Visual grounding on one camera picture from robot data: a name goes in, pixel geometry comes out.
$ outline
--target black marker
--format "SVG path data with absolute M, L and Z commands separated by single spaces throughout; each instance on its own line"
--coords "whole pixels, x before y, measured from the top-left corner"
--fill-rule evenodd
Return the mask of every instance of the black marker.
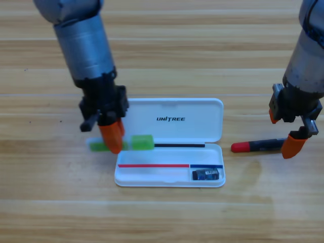
M 234 153 L 280 150 L 285 141 L 286 138 L 279 138 L 243 143 L 233 143 L 231 146 L 231 150 Z

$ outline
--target wooden table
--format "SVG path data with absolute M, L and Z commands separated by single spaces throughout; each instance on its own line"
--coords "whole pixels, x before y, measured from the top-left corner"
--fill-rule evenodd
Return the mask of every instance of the wooden table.
M 32 1 L 0 3 L 0 242 L 323 242 L 320 134 L 284 160 L 233 142 L 286 137 L 268 102 L 301 27 L 301 0 L 110 0 L 102 11 L 130 97 L 217 97 L 226 184 L 122 188 L 116 156 L 89 153 L 81 90 Z

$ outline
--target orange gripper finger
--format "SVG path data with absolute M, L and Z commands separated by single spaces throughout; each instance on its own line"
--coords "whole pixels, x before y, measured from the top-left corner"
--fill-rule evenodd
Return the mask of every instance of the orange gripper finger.
M 271 109 L 269 109 L 269 115 L 270 115 L 270 119 L 271 119 L 271 122 L 273 123 L 273 124 L 276 124 L 279 120 L 275 120 L 274 118 L 273 118 L 273 113 L 272 113 L 272 110 Z
M 123 136 L 118 122 L 108 125 L 99 126 L 101 136 L 106 146 L 112 153 L 118 154 L 123 149 Z
M 118 126 L 120 128 L 121 135 L 124 136 L 125 135 L 125 129 L 124 129 L 122 119 L 118 118 L 117 122 L 118 122 Z
M 290 134 L 281 147 L 283 158 L 292 158 L 300 152 L 307 139 L 295 139 Z

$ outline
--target red marker cap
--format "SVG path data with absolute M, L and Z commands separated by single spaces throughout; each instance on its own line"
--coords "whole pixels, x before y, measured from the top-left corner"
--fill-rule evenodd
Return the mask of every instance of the red marker cap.
M 231 150 L 233 153 L 250 152 L 250 144 L 249 142 L 233 143 L 231 146 Z

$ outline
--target green highlighter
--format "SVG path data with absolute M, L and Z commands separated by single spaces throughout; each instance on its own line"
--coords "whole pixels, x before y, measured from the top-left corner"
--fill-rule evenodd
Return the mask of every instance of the green highlighter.
M 89 138 L 86 141 L 90 151 L 104 152 L 109 151 L 102 138 Z M 130 140 L 123 141 L 123 150 L 153 150 L 154 139 L 152 135 L 133 135 Z

